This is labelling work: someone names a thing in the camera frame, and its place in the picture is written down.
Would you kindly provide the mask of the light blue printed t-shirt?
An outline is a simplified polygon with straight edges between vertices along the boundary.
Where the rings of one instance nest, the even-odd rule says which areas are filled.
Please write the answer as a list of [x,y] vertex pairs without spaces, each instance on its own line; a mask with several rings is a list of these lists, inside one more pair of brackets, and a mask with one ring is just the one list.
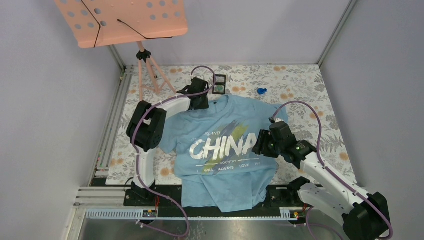
[[223,95],[202,110],[178,113],[165,121],[159,148],[176,153],[174,174],[184,183],[212,187],[262,185],[277,172],[274,158],[252,152],[260,130],[273,115],[289,119],[285,109],[256,99]]

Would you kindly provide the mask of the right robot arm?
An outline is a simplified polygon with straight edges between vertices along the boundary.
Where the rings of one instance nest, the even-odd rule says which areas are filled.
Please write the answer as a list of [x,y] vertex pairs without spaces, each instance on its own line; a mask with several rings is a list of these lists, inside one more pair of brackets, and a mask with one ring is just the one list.
[[270,122],[268,130],[260,130],[253,153],[283,157],[320,184],[317,187],[305,177],[290,182],[286,198],[291,205],[315,207],[339,223],[351,240],[376,240],[385,232],[393,232],[388,202],[381,193],[371,194],[337,173],[316,147],[306,140],[297,140],[283,120],[272,117]]

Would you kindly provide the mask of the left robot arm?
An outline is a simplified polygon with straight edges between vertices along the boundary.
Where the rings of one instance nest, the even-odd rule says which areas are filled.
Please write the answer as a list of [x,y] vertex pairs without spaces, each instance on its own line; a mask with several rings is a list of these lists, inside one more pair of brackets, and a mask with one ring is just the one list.
[[162,140],[166,120],[176,114],[204,110],[209,107],[208,93],[215,83],[194,77],[191,84],[166,100],[151,104],[140,101],[133,113],[126,134],[135,149],[135,169],[130,190],[126,196],[134,196],[141,205],[152,204],[158,196],[151,187],[155,184],[154,158]]

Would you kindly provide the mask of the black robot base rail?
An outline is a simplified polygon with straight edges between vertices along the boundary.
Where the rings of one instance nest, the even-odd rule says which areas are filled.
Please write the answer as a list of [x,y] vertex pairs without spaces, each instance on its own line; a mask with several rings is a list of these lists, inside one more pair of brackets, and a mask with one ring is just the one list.
[[222,213],[251,210],[260,206],[267,208],[285,207],[302,208],[304,203],[300,200],[297,191],[309,184],[310,180],[299,177],[288,185],[244,186],[242,183],[235,187],[219,183],[217,186],[204,186],[199,182],[186,182],[177,185],[153,185],[152,192],[157,199],[147,205],[142,205],[135,197],[126,196],[131,189],[122,188],[124,199],[121,203],[125,207],[153,208],[174,207],[181,210],[187,217],[186,208],[218,208]]

